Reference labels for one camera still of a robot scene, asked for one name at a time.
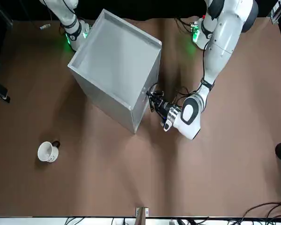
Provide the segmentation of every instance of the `white cup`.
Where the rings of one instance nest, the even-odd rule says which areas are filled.
[[[42,162],[54,162],[58,157],[59,141],[43,142],[37,150],[37,157]]]

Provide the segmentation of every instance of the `power cord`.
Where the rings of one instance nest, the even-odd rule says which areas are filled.
[[[203,79],[205,78],[205,63],[204,63],[204,57],[205,57],[205,51],[206,51],[206,47],[207,47],[208,43],[209,43],[209,42],[207,42],[207,43],[205,44],[204,48],[203,48],[203,59],[202,59],[202,61],[203,61]],[[179,102],[181,99],[190,97],[190,95],[192,95],[192,94],[194,93],[194,91],[190,93],[190,92],[188,91],[188,89],[187,89],[186,87],[184,87],[184,86],[182,86],[182,88],[186,89],[187,94],[182,94],[181,92],[177,92],[177,94],[182,95],[182,96],[176,101],[176,103],[175,103],[175,104],[176,104],[178,107],[180,107],[180,108],[181,108],[182,106],[181,106],[181,105],[178,105],[178,102]]]
[[[180,22],[180,23],[182,24],[182,26],[184,27],[184,29],[186,30],[187,33],[191,34],[191,30],[190,30],[190,29],[189,29],[189,30],[187,29],[187,27],[191,27],[190,24],[185,23],[185,22],[184,22],[183,20],[181,20],[180,18],[175,18],[174,20],[175,20],[175,22],[176,22],[176,24],[177,24],[177,26],[178,26],[178,28],[179,28],[180,31],[181,31],[181,28],[180,28],[178,22]]]
[[[77,219],[78,217],[74,217],[72,219],[69,220],[69,218],[67,218],[66,222],[65,222],[65,225],[68,225],[69,223],[71,223],[73,220]],[[85,217],[82,217],[81,220],[79,220],[77,223],[75,223],[74,225],[77,225],[79,224],[82,220],[84,220]]]
[[[271,212],[280,207],[281,206],[281,202],[267,202],[267,203],[263,203],[263,204],[259,204],[257,206],[254,206],[254,207],[251,207],[249,208],[244,214],[243,216],[239,219],[239,220],[235,220],[235,218],[227,218],[227,225],[241,225],[241,223],[243,221],[245,221],[246,219],[246,215],[251,212],[252,210],[256,209],[256,208],[259,208],[259,207],[262,207],[262,206],[266,206],[266,205],[274,205],[269,211],[268,213],[266,214],[266,218],[263,219],[263,218],[258,218],[257,221],[252,221],[252,225],[254,225],[254,222],[258,222],[260,223],[261,225],[263,225],[261,222],[264,222],[265,225],[274,225],[273,221],[275,219],[279,219],[280,218],[280,221],[281,221],[281,214],[280,215],[276,215],[272,218],[269,218]],[[199,222],[199,223],[196,223],[193,219],[188,219],[188,225],[203,225],[204,222],[208,221],[208,220],[212,220],[212,218],[209,218],[207,217],[206,219],[204,219],[202,222]],[[181,219],[177,219],[177,222],[179,225],[185,225],[184,222],[181,220]]]
[[[52,25],[52,13],[51,13],[51,10],[50,10],[49,7],[47,6],[47,3],[45,2],[45,0],[43,0],[43,3],[44,3],[44,5],[46,6],[46,8],[47,8],[47,10],[48,10],[48,13],[49,13],[49,15],[50,15],[50,23],[41,26],[41,27],[40,27],[41,30],[46,29],[46,28],[48,28],[48,27],[51,27],[51,25]]]
[[[71,10],[70,7],[66,4],[65,0],[62,0],[65,4],[65,6],[67,7],[68,10],[70,10],[71,13],[75,14],[77,16],[77,14],[75,13],[74,10]]]

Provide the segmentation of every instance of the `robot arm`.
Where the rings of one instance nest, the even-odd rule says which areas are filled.
[[[181,109],[176,105],[169,107],[169,103],[167,103],[168,110],[163,108],[162,113],[166,118],[163,128],[165,131],[173,126],[189,139],[193,139],[200,131],[200,116],[206,107],[207,96],[214,86],[215,79],[229,61],[241,32],[248,30],[253,25],[258,14],[255,0],[213,0],[208,1],[207,5],[210,7],[215,1],[224,2],[224,4],[218,17],[212,16],[214,13],[209,11],[211,15],[208,15],[207,19],[212,22],[209,27],[213,26],[213,17],[214,20],[217,20],[213,34],[205,35],[206,29],[201,28],[205,26],[204,21],[201,22],[200,27],[203,35],[202,41],[199,37],[198,42],[200,44],[206,42],[203,52],[204,73],[201,84],[185,99]]]
[[[89,25],[79,20],[74,13],[78,0],[40,0],[40,2],[59,18],[71,48],[77,51],[89,32]]]

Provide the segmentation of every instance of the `green led light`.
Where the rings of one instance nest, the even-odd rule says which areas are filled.
[[[192,36],[192,41],[193,41],[194,43],[197,43],[197,40],[198,40],[198,38],[199,38],[199,35],[200,35],[200,31],[199,31],[199,30],[197,30],[197,31],[193,34],[193,36]]]
[[[70,39],[67,37],[67,34],[66,34],[66,38],[67,38],[67,43],[68,43],[69,45],[71,45]]]

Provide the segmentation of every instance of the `open box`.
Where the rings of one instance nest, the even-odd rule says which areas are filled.
[[[162,43],[103,9],[68,67],[84,93],[135,133],[158,79]]]

